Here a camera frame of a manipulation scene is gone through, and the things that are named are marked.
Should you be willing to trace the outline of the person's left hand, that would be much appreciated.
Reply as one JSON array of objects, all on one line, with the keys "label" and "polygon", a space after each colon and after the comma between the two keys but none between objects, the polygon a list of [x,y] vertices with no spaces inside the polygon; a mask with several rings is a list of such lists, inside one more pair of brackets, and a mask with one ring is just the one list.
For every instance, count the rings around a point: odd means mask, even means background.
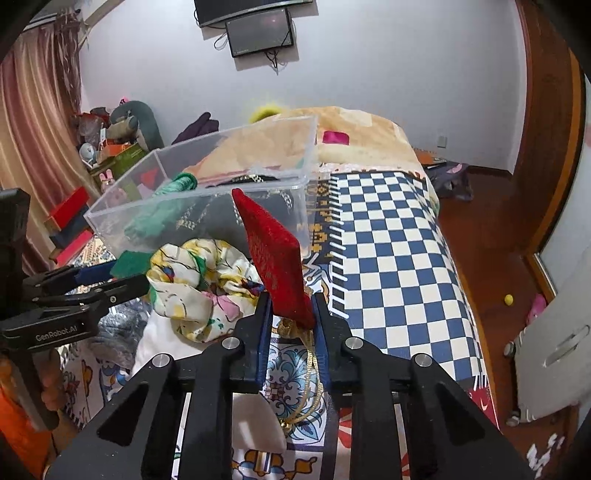
[{"label": "person's left hand", "polygon": [[58,411],[66,402],[60,357],[56,350],[47,351],[46,354],[38,370],[42,384],[41,399],[49,411]]}]

